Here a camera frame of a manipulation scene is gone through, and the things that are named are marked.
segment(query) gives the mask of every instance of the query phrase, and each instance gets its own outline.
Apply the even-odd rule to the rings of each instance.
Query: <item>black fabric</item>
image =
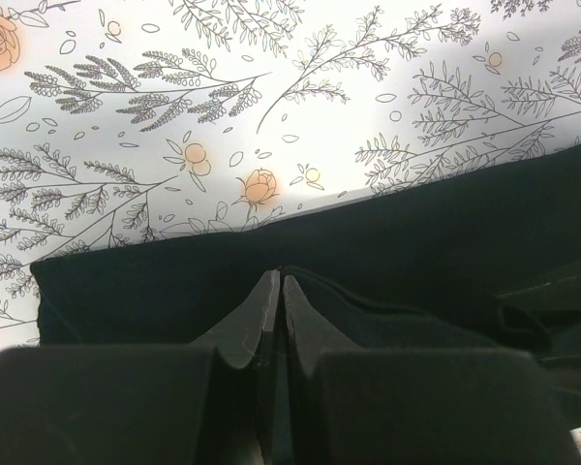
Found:
[[[34,263],[42,344],[189,342],[267,269],[298,266],[373,313],[421,308],[543,353],[537,320],[492,295],[581,259],[581,145],[245,233]]]

